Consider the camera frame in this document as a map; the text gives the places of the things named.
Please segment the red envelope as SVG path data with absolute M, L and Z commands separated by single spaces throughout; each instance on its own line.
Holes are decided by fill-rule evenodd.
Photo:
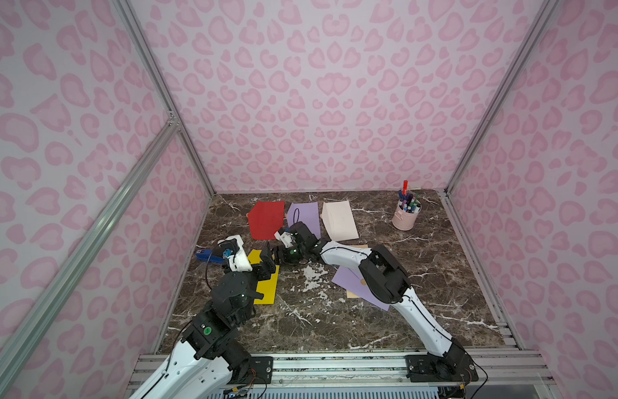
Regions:
M 284 201 L 258 201 L 247 214 L 252 239 L 273 240 L 284 225 Z

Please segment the lilac envelope with butterfly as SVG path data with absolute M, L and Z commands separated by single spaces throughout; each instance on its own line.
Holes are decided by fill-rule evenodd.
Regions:
M 293 203 L 289 211 L 287 211 L 287 224 L 291 227 L 295 223 L 302 222 L 317 239 L 320 239 L 320 216 L 318 210 L 317 202 Z

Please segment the cream white envelope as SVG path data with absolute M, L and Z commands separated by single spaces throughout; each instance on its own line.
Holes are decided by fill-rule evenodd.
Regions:
M 323 204 L 321 217 L 331 240 L 341 242 L 360 238 L 348 200 Z

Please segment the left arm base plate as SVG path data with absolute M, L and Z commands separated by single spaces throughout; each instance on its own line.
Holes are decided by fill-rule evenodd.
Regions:
M 229 366 L 232 377 L 230 385 L 248 385 L 251 383 L 269 384 L 272 382 L 274 358 L 255 356 L 244 358 Z

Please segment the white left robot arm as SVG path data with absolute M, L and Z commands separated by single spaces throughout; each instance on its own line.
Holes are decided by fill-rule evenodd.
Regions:
M 255 315 L 254 301 L 263 299 L 257 284 L 277 271 L 270 249 L 251 272 L 225 274 L 211 290 L 212 298 L 188 323 L 166 360 L 132 398 L 206 398 L 230 384 L 269 384 L 271 357 L 252 357 L 237 342 L 239 328 Z

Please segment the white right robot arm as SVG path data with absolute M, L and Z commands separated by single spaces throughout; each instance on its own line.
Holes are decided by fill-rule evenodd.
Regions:
M 317 238 L 302 222 L 274 234 L 282 243 L 274 250 L 277 264 L 298 264 L 304 260 L 357 272 L 373 297 L 395 309 L 418 335 L 425 355 L 408 364 L 410 377 L 425 376 L 435 381 L 477 380 L 477 365 L 462 344 L 444 330 L 425 308 L 400 261 L 383 245 L 358 249 L 330 239 Z

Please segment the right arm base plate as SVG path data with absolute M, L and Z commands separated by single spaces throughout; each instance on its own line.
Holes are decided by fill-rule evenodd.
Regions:
M 479 380 L 476 365 L 466 354 L 458 358 L 408 355 L 405 361 L 410 382 L 457 382 L 468 385 Z

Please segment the yellow envelope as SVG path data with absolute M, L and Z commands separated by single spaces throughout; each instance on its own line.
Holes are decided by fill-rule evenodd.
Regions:
M 262 251 L 253 249 L 247 256 L 252 266 L 255 266 L 261 261 Z M 275 303 L 277 283 L 280 275 L 280 267 L 277 266 L 276 272 L 268 280 L 259 281 L 257 284 L 257 292 L 264 295 L 262 299 L 255 299 L 255 305 L 273 305 Z

